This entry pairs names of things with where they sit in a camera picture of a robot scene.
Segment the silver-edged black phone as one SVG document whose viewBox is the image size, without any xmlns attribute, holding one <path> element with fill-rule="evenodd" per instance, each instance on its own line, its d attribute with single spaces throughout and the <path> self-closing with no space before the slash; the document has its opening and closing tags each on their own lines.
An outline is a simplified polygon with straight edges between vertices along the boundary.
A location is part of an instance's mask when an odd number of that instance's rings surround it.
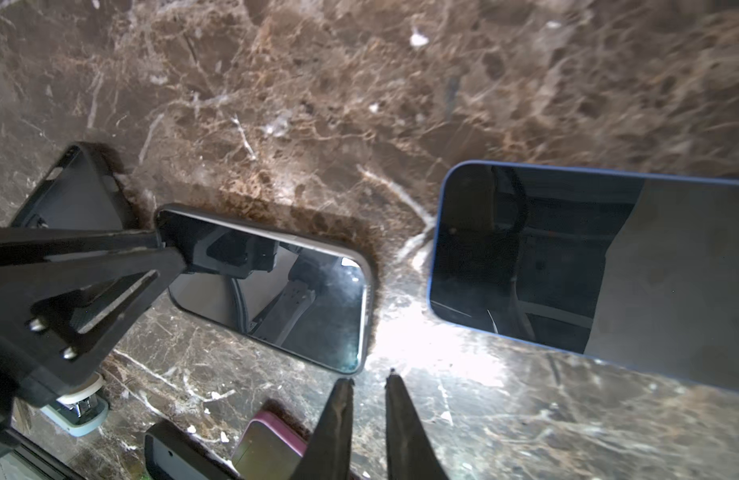
<svg viewBox="0 0 739 480">
<path fill-rule="evenodd" d="M 375 297 L 365 255 L 179 204 L 154 225 L 186 262 L 168 290 L 176 308 L 338 374 L 363 368 Z"/>
</svg>

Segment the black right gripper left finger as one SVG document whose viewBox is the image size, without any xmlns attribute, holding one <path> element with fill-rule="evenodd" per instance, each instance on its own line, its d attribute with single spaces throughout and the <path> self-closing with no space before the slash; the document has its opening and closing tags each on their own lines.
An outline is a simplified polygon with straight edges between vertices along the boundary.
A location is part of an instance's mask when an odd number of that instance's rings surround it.
<svg viewBox="0 0 739 480">
<path fill-rule="evenodd" d="M 340 378 L 335 382 L 307 448 L 290 478 L 351 478 L 352 426 L 353 381 Z"/>
</svg>

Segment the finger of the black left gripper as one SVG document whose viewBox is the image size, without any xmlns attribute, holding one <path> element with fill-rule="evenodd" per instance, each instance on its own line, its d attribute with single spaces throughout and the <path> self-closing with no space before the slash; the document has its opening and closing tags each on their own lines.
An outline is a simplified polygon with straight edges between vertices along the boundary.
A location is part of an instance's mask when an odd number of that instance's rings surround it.
<svg viewBox="0 0 739 480">
<path fill-rule="evenodd" d="M 0 387 L 40 407 L 81 386 L 185 270 L 152 231 L 0 228 Z"/>
</svg>

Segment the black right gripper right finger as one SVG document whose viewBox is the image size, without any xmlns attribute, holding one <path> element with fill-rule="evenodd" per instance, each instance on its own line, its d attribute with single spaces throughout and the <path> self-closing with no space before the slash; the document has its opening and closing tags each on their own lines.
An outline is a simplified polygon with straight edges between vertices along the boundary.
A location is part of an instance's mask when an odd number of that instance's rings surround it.
<svg viewBox="0 0 739 480">
<path fill-rule="evenodd" d="M 405 382 L 393 369 L 385 385 L 385 408 L 389 479 L 447 479 Z"/>
</svg>

